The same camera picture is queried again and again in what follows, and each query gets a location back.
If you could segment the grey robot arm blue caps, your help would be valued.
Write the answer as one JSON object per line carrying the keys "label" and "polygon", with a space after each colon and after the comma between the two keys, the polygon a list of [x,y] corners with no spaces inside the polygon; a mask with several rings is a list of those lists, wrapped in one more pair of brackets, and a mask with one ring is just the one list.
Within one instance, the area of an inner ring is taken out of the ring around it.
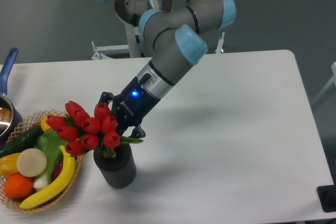
{"label": "grey robot arm blue caps", "polygon": [[129,31],[130,55],[151,57],[119,95],[104,92],[100,100],[116,110],[119,134],[133,127],[132,137],[142,138],[143,118],[207,53],[202,34],[232,24],[236,6],[234,0],[186,0],[173,10],[172,0],[115,0],[115,11]]}

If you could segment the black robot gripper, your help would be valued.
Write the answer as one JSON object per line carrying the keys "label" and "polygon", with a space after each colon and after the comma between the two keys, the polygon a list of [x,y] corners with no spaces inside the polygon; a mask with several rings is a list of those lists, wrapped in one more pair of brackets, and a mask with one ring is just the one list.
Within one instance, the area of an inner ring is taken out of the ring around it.
{"label": "black robot gripper", "polygon": [[120,94],[102,92],[100,96],[98,103],[111,104],[116,110],[117,132],[124,137],[140,139],[146,136],[142,120],[160,101],[143,87],[149,79],[149,76],[134,77]]}

